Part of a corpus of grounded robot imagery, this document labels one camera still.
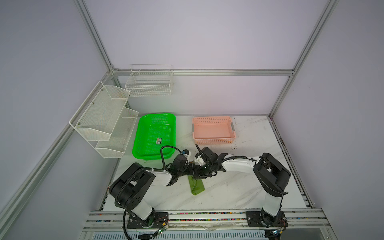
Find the white mesh two-tier shelf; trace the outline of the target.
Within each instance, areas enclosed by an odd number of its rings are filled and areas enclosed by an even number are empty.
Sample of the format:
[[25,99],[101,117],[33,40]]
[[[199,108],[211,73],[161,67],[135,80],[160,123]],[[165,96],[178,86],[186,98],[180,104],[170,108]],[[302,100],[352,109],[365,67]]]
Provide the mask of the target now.
[[69,121],[104,159],[120,159],[126,152],[139,115],[128,107],[130,94],[99,82]]

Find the aluminium frame post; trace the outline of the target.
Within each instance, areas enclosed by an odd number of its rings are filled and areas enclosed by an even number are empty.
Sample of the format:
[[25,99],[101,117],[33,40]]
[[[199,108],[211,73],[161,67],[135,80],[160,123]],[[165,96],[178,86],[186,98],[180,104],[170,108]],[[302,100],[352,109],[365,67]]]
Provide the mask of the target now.
[[306,59],[311,53],[311,50],[316,44],[316,41],[318,40],[322,30],[324,29],[325,25],[327,24],[328,20],[330,19],[332,13],[334,12],[336,6],[338,5],[339,1],[337,0],[329,0],[327,1],[327,4],[325,5],[324,9],[322,10],[322,13],[317,20],[302,52],[300,53],[294,68],[293,68],[293,73],[288,76],[286,83],[284,84],[276,102],[274,103],[270,113],[269,113],[269,118],[273,118],[280,105],[282,104],[283,100],[285,99],[286,95],[288,94],[289,89],[293,85],[295,79],[299,75],[300,70],[302,69]]

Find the pink perforated plastic basket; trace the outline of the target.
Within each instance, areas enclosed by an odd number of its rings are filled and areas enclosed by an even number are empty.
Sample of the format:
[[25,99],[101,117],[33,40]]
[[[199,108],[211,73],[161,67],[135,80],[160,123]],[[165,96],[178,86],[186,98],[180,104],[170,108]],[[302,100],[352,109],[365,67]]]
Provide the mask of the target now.
[[193,118],[193,139],[198,145],[232,144],[236,131],[229,116]]

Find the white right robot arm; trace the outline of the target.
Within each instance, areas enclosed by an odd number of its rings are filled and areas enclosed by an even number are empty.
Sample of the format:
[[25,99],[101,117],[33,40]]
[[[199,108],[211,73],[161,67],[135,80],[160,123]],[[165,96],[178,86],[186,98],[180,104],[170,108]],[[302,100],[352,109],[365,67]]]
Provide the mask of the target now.
[[259,157],[233,156],[227,153],[217,155],[210,148],[197,148],[192,167],[193,180],[214,177],[218,172],[241,172],[254,174],[266,192],[260,213],[260,223],[271,227],[282,216],[281,207],[291,172],[273,155],[263,153]]

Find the bright green plastic basket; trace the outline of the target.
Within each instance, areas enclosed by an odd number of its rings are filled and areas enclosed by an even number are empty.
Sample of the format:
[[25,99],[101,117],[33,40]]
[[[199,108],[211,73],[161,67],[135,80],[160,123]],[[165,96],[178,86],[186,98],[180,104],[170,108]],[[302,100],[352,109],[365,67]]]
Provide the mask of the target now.
[[142,116],[138,123],[132,154],[136,159],[161,159],[161,147],[176,145],[176,116],[170,113]]

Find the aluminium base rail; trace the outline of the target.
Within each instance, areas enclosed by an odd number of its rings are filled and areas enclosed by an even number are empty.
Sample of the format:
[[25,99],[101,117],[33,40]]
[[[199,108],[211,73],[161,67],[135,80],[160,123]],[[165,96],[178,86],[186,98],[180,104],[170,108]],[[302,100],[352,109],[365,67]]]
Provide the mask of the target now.
[[[286,229],[329,229],[329,223],[322,209],[282,209],[281,221],[275,226]],[[210,211],[168,211],[167,222],[171,231],[176,230],[240,230],[265,229],[256,224],[256,216],[249,217],[247,210]],[[122,211],[91,212],[83,227],[84,232],[121,231],[123,229]]]

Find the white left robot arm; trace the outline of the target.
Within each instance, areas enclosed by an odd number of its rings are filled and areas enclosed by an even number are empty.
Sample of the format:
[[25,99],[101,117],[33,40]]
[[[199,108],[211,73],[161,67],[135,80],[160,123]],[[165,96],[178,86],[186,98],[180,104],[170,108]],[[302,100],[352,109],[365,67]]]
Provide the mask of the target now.
[[132,164],[109,188],[115,206],[150,225],[155,210],[144,200],[144,196],[151,186],[170,187],[179,177],[187,175],[191,168],[190,157],[191,153],[184,150],[163,170],[145,168],[139,163]]

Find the green paper napkin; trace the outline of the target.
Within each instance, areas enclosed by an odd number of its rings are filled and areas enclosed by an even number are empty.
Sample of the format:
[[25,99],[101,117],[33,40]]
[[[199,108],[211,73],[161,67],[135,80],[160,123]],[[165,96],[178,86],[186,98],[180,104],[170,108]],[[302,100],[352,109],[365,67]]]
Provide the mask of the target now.
[[196,196],[205,191],[205,186],[201,179],[194,179],[192,176],[188,176],[188,180],[192,195]]

